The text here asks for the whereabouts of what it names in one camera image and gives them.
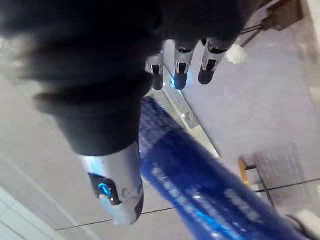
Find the prosthetic hand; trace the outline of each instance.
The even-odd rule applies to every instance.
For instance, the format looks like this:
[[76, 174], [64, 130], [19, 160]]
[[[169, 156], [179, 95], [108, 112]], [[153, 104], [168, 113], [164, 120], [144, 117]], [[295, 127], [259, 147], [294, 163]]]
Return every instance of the prosthetic hand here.
[[37, 81], [36, 107], [53, 115], [79, 155], [93, 192], [119, 223], [143, 209], [141, 99], [162, 86], [163, 41], [175, 41], [175, 87], [183, 89], [194, 48], [209, 39], [199, 81], [210, 82], [260, 0], [0, 1], [0, 35], [18, 79]]

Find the power button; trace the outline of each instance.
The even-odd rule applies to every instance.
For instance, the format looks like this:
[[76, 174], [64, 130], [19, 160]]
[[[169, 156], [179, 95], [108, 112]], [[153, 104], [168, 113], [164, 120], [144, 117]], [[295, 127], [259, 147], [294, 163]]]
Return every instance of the power button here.
[[99, 183], [98, 188], [108, 197], [112, 197], [111, 188], [107, 184], [101, 182]]

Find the blue fabric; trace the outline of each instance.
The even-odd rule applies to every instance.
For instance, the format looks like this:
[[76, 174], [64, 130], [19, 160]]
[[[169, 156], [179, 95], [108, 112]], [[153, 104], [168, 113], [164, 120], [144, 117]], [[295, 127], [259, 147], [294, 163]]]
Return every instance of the blue fabric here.
[[196, 239], [305, 239], [150, 97], [142, 104], [139, 141], [142, 174], [176, 207]]

